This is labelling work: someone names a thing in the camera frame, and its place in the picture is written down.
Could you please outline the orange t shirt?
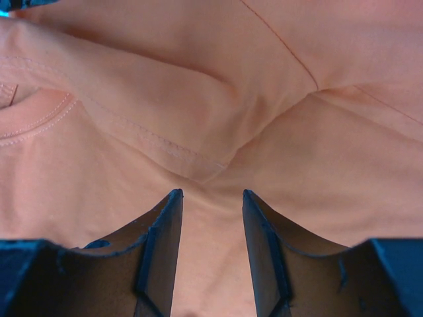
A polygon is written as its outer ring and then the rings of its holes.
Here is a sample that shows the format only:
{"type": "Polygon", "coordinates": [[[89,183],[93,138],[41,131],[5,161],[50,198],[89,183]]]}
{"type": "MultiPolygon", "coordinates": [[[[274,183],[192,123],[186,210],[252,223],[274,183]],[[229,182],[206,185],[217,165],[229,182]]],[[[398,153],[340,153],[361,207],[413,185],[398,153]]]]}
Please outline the orange t shirt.
{"type": "Polygon", "coordinates": [[[421,1],[59,1],[1,19],[1,237],[84,247],[184,192],[173,316],[256,314],[245,189],[422,236],[421,1]]]}

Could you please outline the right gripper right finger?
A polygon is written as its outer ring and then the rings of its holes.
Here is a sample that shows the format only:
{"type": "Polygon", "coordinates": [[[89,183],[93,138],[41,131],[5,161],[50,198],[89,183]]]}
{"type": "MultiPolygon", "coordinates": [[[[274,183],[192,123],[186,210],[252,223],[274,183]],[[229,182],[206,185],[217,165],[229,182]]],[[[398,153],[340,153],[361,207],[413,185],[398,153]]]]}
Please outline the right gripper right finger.
{"type": "Polygon", "coordinates": [[[369,316],[368,242],[346,247],[297,225],[253,191],[243,221],[257,316],[369,316]]]}

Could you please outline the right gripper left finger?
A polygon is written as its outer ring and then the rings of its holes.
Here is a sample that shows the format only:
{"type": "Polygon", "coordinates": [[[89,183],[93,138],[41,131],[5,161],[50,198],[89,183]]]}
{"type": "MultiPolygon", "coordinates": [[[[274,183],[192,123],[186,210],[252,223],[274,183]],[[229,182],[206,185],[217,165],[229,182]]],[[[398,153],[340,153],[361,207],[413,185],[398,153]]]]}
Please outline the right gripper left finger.
{"type": "Polygon", "coordinates": [[[50,316],[169,316],[183,192],[84,248],[52,244],[56,278],[50,316]]]}

